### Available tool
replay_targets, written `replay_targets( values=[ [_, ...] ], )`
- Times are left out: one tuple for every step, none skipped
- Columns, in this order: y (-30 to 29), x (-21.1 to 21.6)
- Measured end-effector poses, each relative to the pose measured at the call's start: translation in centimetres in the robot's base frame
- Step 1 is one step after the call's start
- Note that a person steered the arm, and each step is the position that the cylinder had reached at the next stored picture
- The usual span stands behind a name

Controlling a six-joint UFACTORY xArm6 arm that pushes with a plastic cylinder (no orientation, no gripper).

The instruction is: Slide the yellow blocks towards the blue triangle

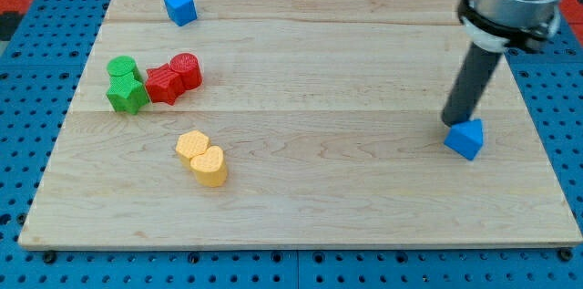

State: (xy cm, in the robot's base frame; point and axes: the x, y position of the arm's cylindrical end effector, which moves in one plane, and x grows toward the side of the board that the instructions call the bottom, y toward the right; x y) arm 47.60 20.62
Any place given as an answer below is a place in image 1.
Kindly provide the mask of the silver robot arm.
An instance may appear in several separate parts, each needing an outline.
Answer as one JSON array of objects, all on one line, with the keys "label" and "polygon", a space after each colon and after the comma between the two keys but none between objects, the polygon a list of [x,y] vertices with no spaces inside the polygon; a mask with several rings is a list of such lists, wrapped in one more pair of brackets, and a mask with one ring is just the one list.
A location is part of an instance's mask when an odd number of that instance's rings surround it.
[{"label": "silver robot arm", "polygon": [[478,47],[493,53],[542,49],[559,29],[561,0],[460,0],[459,21]]}]

